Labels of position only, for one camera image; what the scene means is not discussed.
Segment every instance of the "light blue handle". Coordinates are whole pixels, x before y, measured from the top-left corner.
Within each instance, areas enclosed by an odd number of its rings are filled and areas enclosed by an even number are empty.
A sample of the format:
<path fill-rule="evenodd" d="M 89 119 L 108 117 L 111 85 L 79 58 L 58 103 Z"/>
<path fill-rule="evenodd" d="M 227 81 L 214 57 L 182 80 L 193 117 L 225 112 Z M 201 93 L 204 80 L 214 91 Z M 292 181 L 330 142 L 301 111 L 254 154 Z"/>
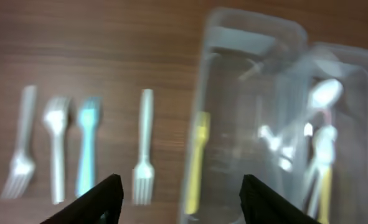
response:
<path fill-rule="evenodd" d="M 76 196 L 95 186 L 95 128 L 83 128 L 82 150 L 78 162 Z"/>

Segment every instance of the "light blue fork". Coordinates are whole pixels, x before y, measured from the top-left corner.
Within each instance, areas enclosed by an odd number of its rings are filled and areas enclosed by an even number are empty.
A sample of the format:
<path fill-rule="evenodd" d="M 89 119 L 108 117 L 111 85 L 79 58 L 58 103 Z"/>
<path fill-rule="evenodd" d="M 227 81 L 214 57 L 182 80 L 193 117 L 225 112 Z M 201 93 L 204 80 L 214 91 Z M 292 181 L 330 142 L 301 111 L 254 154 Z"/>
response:
<path fill-rule="evenodd" d="M 78 161 L 76 196 L 81 197 L 95 186 L 95 136 L 100 120 L 101 99 L 90 97 L 84 101 L 77 123 L 82 129 L 82 150 Z"/>

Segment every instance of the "brown wooden surface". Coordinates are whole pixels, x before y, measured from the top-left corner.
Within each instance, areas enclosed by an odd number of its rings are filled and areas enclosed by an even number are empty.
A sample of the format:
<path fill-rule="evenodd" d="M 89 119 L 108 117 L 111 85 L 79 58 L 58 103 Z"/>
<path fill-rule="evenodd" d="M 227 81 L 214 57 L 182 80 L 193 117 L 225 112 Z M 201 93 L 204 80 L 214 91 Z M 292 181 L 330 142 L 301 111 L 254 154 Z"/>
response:
<path fill-rule="evenodd" d="M 80 150 L 76 108 L 92 95 L 103 98 L 97 179 L 121 174 L 126 189 L 120 223 L 176 222 L 202 26 L 215 6 L 297 21 L 310 41 L 368 49 L 368 0 L 0 0 L 0 176 L 7 175 L 14 149 L 21 90 L 39 87 L 34 181 L 24 199 L 0 202 L 0 223 L 39 223 L 71 202 Z M 131 170 L 143 88 L 155 96 L 157 179 L 152 205 L 133 207 Z M 66 143 L 70 199 L 59 206 L 50 201 L 49 136 L 41 123 L 53 95 L 73 99 Z"/>

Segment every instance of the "clear plastic container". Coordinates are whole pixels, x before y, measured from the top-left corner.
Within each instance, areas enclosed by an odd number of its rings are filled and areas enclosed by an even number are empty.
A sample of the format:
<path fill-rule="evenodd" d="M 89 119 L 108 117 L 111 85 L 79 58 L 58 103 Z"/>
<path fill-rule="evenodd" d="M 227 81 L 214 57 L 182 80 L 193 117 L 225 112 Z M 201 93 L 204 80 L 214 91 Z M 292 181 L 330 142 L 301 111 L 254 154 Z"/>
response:
<path fill-rule="evenodd" d="M 296 23 L 253 12 L 215 10 L 207 23 L 192 111 L 179 223 L 244 223 L 239 190 L 253 174 L 300 207 L 308 166 L 303 114 L 321 80 L 339 80 L 344 93 L 332 109 L 337 128 L 331 223 L 368 223 L 368 51 L 338 45 L 306 46 Z M 341 72 L 326 70 L 331 66 Z M 198 114 L 210 114 L 196 213 L 187 213 Z M 284 134 L 277 157 L 262 127 Z"/>

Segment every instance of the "yellow handle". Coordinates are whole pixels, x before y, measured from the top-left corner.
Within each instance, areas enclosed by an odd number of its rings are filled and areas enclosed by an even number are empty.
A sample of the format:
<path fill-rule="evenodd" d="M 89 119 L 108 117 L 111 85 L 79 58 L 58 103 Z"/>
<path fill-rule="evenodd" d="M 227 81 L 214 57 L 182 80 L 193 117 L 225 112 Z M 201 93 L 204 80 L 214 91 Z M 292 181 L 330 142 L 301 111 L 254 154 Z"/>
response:
<path fill-rule="evenodd" d="M 202 182 L 203 149 L 209 140 L 210 115 L 206 112 L 199 113 L 199 125 L 194 141 L 192 164 L 189 173 L 186 213 L 196 213 L 199 208 L 199 198 Z"/>
<path fill-rule="evenodd" d="M 321 198 L 319 202 L 318 222 L 329 224 L 329 209 L 331 203 L 332 167 L 328 169 L 323 179 Z"/>

